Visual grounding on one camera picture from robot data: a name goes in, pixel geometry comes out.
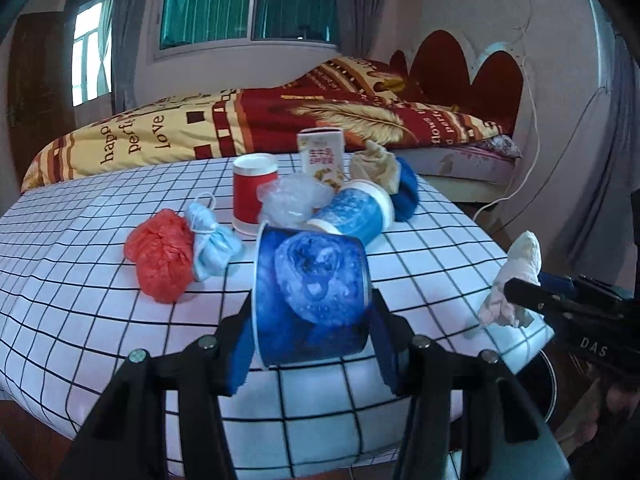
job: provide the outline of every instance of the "table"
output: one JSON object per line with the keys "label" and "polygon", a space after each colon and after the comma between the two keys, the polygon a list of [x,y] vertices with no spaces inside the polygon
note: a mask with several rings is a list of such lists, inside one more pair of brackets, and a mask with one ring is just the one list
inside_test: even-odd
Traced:
{"label": "table", "polygon": [[[280,173],[298,170],[279,155]],[[102,174],[26,193],[0,219],[0,388],[73,438],[128,353],[180,351],[239,311],[253,280],[255,241],[224,276],[193,283],[177,304],[155,303],[123,257],[129,232],[154,212],[183,210],[203,191],[230,224],[232,159]],[[465,214],[419,179],[420,205],[367,248],[388,306],[449,351],[496,349],[517,372],[548,342],[526,329],[478,326],[477,312],[505,260]],[[306,476],[395,457],[407,399],[383,384],[372,347],[356,356],[260,370],[220,409],[241,479]],[[452,394],[452,416],[462,395]],[[177,396],[166,402],[169,469],[182,473]]]}

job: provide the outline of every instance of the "blue paper cup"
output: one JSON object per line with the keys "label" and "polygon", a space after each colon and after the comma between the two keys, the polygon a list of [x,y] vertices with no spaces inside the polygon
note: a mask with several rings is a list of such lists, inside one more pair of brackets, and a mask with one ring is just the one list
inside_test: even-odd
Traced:
{"label": "blue paper cup", "polygon": [[359,240],[263,224],[254,279],[254,339],[265,366],[357,354],[366,345],[371,280]]}
{"label": "blue paper cup", "polygon": [[369,180],[350,180],[306,224],[314,230],[353,236],[365,246],[394,221],[391,197]]}

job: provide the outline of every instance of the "red plastic bag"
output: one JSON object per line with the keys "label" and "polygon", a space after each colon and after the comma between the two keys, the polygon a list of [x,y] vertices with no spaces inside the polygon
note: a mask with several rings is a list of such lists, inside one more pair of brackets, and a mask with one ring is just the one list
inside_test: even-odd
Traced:
{"label": "red plastic bag", "polygon": [[133,229],[124,255],[136,264],[140,289],[159,303],[173,303],[193,278],[193,233],[187,221],[162,209]]}

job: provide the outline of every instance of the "black cable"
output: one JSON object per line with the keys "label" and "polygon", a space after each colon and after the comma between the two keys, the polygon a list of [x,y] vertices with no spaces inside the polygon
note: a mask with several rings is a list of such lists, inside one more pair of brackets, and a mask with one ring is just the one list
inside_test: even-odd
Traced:
{"label": "black cable", "polygon": [[542,186],[540,186],[540,189],[535,193],[535,195],[533,196],[533,198],[531,200],[529,200],[529,202],[527,202],[527,205],[524,206],[519,213],[517,213],[516,216],[514,216],[511,220],[509,220],[506,224],[500,226],[499,229],[495,230],[494,232],[490,233],[489,236],[494,236],[495,234],[498,234],[500,231],[502,231],[505,227],[507,227],[507,225],[509,225],[511,222],[513,222],[516,218],[518,218],[522,213],[524,213],[526,211],[526,209],[531,205],[531,203],[538,197],[538,195],[542,192],[542,190],[545,188],[546,184],[548,184],[549,180],[551,179],[551,177],[553,176],[553,174],[556,172],[556,169],[558,168],[558,165],[560,164],[560,161],[562,160],[562,158],[564,157],[564,154],[566,153],[566,150],[569,148],[569,145],[571,145],[572,140],[574,140],[574,136],[576,134],[576,132],[578,131],[578,128],[580,127],[580,124],[582,124],[582,120],[584,119],[584,116],[587,113],[587,110],[589,110],[589,107],[591,106],[591,103],[593,102],[593,100],[596,98],[596,96],[600,93],[601,90],[606,90],[607,88],[604,86],[600,86],[598,88],[596,88],[595,92],[593,93],[593,95],[591,95],[589,101],[587,102],[587,105],[584,107],[584,110],[582,111],[582,114],[580,115],[580,118],[578,119],[578,122],[575,125],[575,128],[571,134],[571,137],[569,137],[569,141],[567,142],[566,146],[564,147],[564,150],[562,150],[562,153],[560,154],[560,157],[558,158],[558,160],[556,161],[556,164],[554,165],[553,169],[551,170],[551,172],[548,174],[547,178],[545,179],[545,181],[543,182]]}

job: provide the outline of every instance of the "door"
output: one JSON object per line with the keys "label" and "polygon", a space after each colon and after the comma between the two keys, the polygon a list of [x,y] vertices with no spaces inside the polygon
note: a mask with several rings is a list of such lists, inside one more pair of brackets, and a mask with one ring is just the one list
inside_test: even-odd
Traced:
{"label": "door", "polygon": [[64,12],[18,17],[9,57],[7,121],[19,182],[42,148],[76,128]]}

